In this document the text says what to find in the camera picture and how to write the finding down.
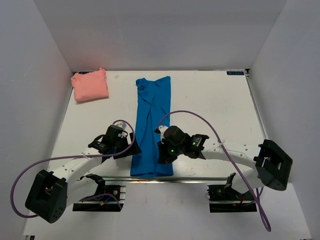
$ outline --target blue towel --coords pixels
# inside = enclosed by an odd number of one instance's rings
[[[170,112],[170,77],[156,81],[141,78],[135,84],[138,90],[135,137],[142,153],[132,156],[130,175],[150,178],[172,176],[172,164],[158,164],[160,135],[154,132],[159,121]],[[166,117],[162,125],[170,126],[170,118]]]

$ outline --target pink towel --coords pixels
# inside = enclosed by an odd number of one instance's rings
[[[87,74],[76,73],[71,78],[71,82],[74,87],[74,98],[77,102],[109,97],[107,74],[101,67],[99,71]]]

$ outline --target black label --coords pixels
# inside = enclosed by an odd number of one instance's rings
[[[227,71],[227,75],[245,75],[243,71]]]

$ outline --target white table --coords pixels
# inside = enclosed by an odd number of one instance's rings
[[[117,119],[135,126],[137,117],[136,79],[157,80],[171,76],[171,110],[189,110],[206,118],[223,140],[258,144],[261,128],[243,75],[225,71],[110,71],[107,73],[109,99],[77,104],[73,93],[57,138],[53,156],[76,155],[96,136],[104,134]],[[214,137],[195,116],[177,113],[171,124],[189,134]],[[53,170],[68,160],[52,161]],[[131,158],[108,159],[91,172],[104,177],[130,177]],[[179,157],[173,163],[174,177],[224,178],[235,172],[228,162]],[[54,224],[41,218],[28,219],[25,235],[37,240],[299,240],[310,238],[295,190],[266,188],[262,205],[269,217],[268,233],[256,212],[210,213],[207,185],[128,183],[121,212],[72,212],[68,207]]]

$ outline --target gray wall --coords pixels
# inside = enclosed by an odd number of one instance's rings
[[[10,188],[21,170],[51,154],[71,71],[32,0],[0,5],[0,239],[16,240],[25,220],[11,209]],[[39,169],[31,169],[15,191],[23,213]]]
[[[73,71],[249,68],[286,0],[35,0]]]
[[[289,0],[250,72],[271,139],[293,158],[292,183],[320,239],[320,1]]]

